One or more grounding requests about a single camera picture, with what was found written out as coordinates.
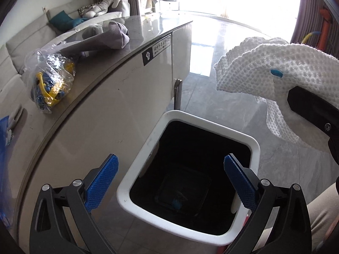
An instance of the plastic bag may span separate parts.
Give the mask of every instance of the plastic bag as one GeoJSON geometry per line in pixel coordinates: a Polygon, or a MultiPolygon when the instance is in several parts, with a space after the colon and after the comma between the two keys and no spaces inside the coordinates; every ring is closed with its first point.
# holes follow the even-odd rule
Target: plastic bag
{"type": "Polygon", "coordinates": [[[31,99],[38,109],[51,113],[51,108],[58,104],[71,90],[75,63],[63,55],[49,54],[49,50],[34,50],[25,58],[26,85],[31,99]]]}

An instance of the blue gripper pad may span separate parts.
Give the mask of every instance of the blue gripper pad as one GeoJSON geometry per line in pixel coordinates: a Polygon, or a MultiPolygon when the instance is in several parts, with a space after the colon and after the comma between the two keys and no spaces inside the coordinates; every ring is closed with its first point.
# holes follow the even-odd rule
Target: blue gripper pad
{"type": "Polygon", "coordinates": [[[119,161],[117,156],[111,156],[88,187],[85,207],[89,213],[100,205],[115,174],[118,172],[118,167],[119,161]]]}
{"type": "Polygon", "coordinates": [[[246,176],[242,165],[233,154],[229,154],[225,157],[224,170],[234,189],[237,191],[242,204],[245,208],[254,212],[257,208],[255,186],[246,176]]]}

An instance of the sticker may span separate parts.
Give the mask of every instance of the sticker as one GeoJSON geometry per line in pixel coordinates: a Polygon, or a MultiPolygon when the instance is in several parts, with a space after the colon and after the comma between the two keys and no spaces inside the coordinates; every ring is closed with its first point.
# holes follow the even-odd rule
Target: sticker
{"type": "Polygon", "coordinates": [[[149,47],[142,53],[142,61],[146,66],[154,57],[171,45],[171,35],[166,36],[153,46],[149,47]]]}

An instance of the white sofa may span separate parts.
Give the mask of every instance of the white sofa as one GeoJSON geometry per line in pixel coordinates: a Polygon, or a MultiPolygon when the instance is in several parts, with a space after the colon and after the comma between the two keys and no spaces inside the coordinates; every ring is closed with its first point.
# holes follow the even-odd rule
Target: white sofa
{"type": "MultiPolygon", "coordinates": [[[[124,16],[129,16],[128,1],[122,0],[122,3],[125,9],[124,16]]],[[[63,10],[71,18],[80,18],[78,9],[89,4],[89,0],[74,0],[50,9],[0,46],[0,91],[15,75],[23,73],[24,60],[28,52],[42,48],[47,44],[57,45],[91,24],[122,17],[120,11],[109,12],[87,20],[66,33],[61,33],[49,23],[52,17],[63,10]]]]}

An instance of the gray plush toy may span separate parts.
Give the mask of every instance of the gray plush toy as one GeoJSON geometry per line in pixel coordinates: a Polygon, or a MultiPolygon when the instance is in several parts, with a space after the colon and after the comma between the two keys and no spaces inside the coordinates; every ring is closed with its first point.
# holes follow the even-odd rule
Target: gray plush toy
{"type": "Polygon", "coordinates": [[[119,4],[120,0],[103,0],[101,3],[89,8],[84,13],[84,18],[91,19],[93,17],[97,17],[105,14],[108,11],[108,7],[111,5],[112,8],[116,8],[119,4]]]}

